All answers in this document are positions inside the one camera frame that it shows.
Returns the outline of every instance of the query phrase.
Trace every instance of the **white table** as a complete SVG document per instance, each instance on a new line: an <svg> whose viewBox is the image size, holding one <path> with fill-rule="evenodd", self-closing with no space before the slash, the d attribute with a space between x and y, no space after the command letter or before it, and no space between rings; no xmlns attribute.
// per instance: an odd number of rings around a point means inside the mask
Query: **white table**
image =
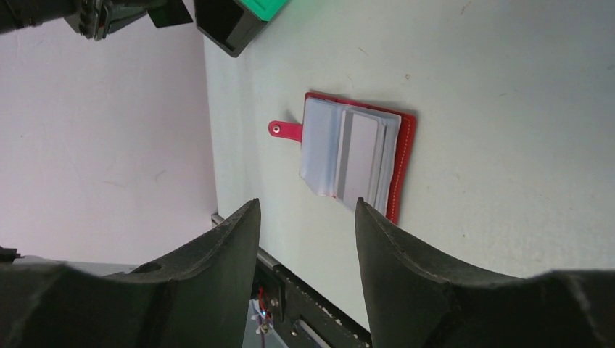
<svg viewBox="0 0 615 348"><path fill-rule="evenodd" d="M615 267L615 1L291 0L238 58L206 39L218 201L252 197L261 246L368 327L353 214L313 195L310 89L417 111L400 226L515 276Z"/></svg>

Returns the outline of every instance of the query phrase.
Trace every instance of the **green box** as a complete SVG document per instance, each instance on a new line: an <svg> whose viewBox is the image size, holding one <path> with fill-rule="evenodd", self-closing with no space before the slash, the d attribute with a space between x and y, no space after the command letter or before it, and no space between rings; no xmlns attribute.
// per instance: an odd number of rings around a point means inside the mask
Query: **green box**
<svg viewBox="0 0 615 348"><path fill-rule="evenodd" d="M250 11L266 22L278 13L288 0L240 0Z"/></svg>

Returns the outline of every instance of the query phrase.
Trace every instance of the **white wall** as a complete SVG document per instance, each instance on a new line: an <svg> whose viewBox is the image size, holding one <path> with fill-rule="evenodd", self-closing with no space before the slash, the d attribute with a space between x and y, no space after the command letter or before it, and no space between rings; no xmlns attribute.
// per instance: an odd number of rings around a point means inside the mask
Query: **white wall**
<svg viewBox="0 0 615 348"><path fill-rule="evenodd" d="M194 25L143 18L94 42L58 20L0 36L0 245L137 264L208 231L215 209Z"/></svg>

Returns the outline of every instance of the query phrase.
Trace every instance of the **wire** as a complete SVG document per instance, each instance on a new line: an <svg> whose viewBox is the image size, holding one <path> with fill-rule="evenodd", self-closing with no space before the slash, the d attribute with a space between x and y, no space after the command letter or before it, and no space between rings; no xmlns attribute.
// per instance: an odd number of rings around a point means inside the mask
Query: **wire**
<svg viewBox="0 0 615 348"><path fill-rule="evenodd" d="M265 348L265 333L262 330L263 326L263 318L261 317L261 313L259 313L254 306L252 306L252 310L256 315L256 320L258 322L258 328L260 330L260 348Z"/></svg>
<svg viewBox="0 0 615 348"><path fill-rule="evenodd" d="M269 313L269 311L267 310L267 306L265 305L265 300L263 299L263 296L265 297L265 299L269 300L269 296L267 296L267 293L265 293L265 289L260 287L258 289L258 306L260 308L260 311L265 316L265 319L271 320L271 313Z"/></svg>

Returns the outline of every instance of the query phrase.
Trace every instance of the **black container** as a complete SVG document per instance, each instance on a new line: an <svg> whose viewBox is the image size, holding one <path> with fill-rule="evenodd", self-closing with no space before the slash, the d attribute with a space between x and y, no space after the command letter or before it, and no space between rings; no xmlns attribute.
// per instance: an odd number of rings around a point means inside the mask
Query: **black container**
<svg viewBox="0 0 615 348"><path fill-rule="evenodd" d="M197 27L224 52L237 57L267 25L240 1L196 0Z"/></svg>

